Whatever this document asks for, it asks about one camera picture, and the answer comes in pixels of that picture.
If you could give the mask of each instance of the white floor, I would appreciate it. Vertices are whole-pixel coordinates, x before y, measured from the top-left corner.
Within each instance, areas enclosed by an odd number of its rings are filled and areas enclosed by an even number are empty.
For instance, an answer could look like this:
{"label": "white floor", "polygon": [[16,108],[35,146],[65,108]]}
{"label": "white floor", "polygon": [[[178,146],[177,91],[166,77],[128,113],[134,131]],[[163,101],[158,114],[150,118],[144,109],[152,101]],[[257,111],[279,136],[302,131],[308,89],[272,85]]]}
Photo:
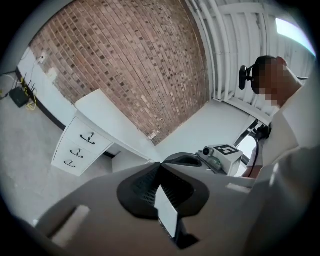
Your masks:
{"label": "white floor", "polygon": [[[9,77],[0,77],[4,96],[12,87]],[[87,181],[112,173],[112,161],[101,156],[80,177],[51,166],[62,134],[41,110],[18,108],[8,96],[0,100],[0,185],[11,212],[30,224]]]}

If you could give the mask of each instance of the white drawer unit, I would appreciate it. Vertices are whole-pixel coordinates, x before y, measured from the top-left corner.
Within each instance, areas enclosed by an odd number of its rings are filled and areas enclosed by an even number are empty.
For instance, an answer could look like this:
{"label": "white drawer unit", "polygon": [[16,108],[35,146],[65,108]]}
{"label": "white drawer unit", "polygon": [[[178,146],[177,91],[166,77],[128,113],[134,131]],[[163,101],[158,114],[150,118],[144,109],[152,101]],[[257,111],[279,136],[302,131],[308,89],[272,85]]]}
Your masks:
{"label": "white drawer unit", "polygon": [[52,165],[73,175],[80,176],[97,157],[96,154],[63,137],[53,157]]}
{"label": "white drawer unit", "polygon": [[95,155],[101,154],[112,143],[83,123],[78,117],[73,119],[64,136]]}

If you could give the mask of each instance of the white desk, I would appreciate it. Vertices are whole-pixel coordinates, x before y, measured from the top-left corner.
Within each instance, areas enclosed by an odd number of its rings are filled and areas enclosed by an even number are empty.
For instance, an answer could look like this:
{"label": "white desk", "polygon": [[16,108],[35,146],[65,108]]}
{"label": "white desk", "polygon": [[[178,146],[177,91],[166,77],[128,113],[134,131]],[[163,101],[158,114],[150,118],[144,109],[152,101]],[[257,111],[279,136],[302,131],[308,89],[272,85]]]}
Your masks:
{"label": "white desk", "polygon": [[78,100],[75,107],[77,112],[58,142],[52,165],[80,176],[114,143],[140,157],[141,163],[163,161],[148,137],[100,89]]}

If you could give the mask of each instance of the white wall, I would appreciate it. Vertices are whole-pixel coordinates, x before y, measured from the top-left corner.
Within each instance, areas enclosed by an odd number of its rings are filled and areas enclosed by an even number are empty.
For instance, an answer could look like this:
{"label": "white wall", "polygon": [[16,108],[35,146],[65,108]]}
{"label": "white wall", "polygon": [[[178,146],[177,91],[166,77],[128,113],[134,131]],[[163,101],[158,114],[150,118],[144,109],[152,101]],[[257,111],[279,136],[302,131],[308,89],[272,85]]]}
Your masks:
{"label": "white wall", "polygon": [[36,61],[32,50],[28,47],[23,54],[18,68],[27,84],[31,81],[36,88],[35,95],[48,111],[65,126],[72,120],[77,109],[58,91],[53,84],[57,70],[53,68],[46,74]]}
{"label": "white wall", "polygon": [[236,107],[211,100],[155,148],[165,159],[179,152],[196,153],[208,145],[233,144],[249,118]]}
{"label": "white wall", "polygon": [[118,148],[121,148],[121,152],[112,159],[113,173],[132,167],[142,166],[148,162],[146,159],[126,150],[123,147],[118,146]]}

